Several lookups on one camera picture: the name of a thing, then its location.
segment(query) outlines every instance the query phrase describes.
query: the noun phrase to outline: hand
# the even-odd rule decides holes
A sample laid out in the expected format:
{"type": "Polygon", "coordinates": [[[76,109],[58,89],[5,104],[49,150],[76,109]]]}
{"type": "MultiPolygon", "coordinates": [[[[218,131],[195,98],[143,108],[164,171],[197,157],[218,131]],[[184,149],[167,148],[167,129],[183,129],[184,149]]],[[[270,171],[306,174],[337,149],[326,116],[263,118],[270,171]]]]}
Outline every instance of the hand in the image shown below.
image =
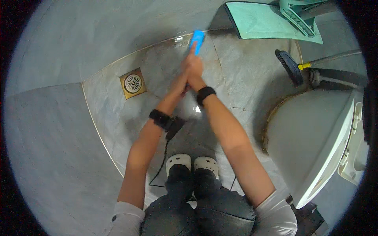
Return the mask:
{"type": "Polygon", "coordinates": [[[205,87],[206,84],[202,80],[203,65],[199,57],[194,55],[197,42],[194,42],[188,56],[181,63],[183,74],[187,76],[187,82],[196,91],[205,87]]]}
{"type": "Polygon", "coordinates": [[[166,96],[179,100],[185,96],[188,90],[189,85],[187,84],[187,76],[181,73],[172,81],[166,96]]]}

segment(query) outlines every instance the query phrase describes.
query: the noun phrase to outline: jeans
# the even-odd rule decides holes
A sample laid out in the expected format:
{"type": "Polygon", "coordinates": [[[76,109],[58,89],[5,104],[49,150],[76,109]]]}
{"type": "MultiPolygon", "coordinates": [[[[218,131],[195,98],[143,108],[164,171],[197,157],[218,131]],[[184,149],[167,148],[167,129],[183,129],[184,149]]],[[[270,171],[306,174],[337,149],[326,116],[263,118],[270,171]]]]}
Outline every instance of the jeans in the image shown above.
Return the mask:
{"type": "Polygon", "coordinates": [[[141,235],[250,235],[255,222],[253,207],[245,196],[222,187],[214,173],[184,165],[169,170],[167,194],[145,210],[141,235]],[[197,199],[193,209],[187,201],[197,199]]]}

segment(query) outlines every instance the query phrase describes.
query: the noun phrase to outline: white crocs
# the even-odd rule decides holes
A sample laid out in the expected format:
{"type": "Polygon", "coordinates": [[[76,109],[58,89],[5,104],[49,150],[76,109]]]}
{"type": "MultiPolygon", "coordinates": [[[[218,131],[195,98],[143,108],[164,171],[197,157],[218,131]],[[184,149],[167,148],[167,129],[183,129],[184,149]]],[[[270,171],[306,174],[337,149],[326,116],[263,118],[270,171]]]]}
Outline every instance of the white crocs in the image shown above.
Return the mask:
{"type": "Polygon", "coordinates": [[[196,169],[209,169],[215,176],[218,176],[218,164],[217,162],[210,157],[198,157],[194,160],[194,171],[196,169]]]}
{"type": "Polygon", "coordinates": [[[192,159],[187,154],[177,154],[168,158],[166,162],[167,176],[169,175],[169,169],[175,164],[184,165],[190,170],[192,167],[192,159]]]}

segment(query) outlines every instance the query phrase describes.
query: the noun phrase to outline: skin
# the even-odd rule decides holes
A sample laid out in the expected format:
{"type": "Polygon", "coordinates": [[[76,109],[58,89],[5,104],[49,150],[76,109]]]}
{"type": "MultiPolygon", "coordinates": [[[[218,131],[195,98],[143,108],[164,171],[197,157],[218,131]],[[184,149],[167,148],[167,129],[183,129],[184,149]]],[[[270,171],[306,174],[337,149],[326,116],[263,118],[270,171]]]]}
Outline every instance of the skin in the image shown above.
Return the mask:
{"type": "MultiPolygon", "coordinates": [[[[174,80],[169,92],[156,107],[172,115],[188,90],[187,84],[198,92],[206,87],[201,75],[202,61],[194,55],[195,43],[181,64],[182,73],[174,80]]],[[[250,140],[238,120],[216,97],[203,100],[210,126],[219,140],[236,178],[253,207],[258,207],[274,191],[274,185],[257,159],[250,140]]],[[[149,119],[138,139],[133,143],[127,158],[125,177],[118,195],[118,202],[128,202],[143,210],[148,166],[156,152],[163,131],[149,119]]]]}

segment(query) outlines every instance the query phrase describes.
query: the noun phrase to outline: shirt sleeve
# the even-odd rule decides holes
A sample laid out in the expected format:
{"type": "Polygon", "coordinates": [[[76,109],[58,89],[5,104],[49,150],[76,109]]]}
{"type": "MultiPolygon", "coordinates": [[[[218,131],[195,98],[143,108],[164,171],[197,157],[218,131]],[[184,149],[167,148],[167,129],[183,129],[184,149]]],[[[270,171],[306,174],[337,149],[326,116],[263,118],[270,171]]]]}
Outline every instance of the shirt sleeve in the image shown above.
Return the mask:
{"type": "Polygon", "coordinates": [[[138,236],[144,211],[127,203],[117,202],[112,215],[112,222],[105,228],[106,236],[138,236]]]}
{"type": "Polygon", "coordinates": [[[255,213],[254,236],[294,236],[297,232],[298,224],[293,210],[277,196],[276,191],[255,209],[255,213]]]}

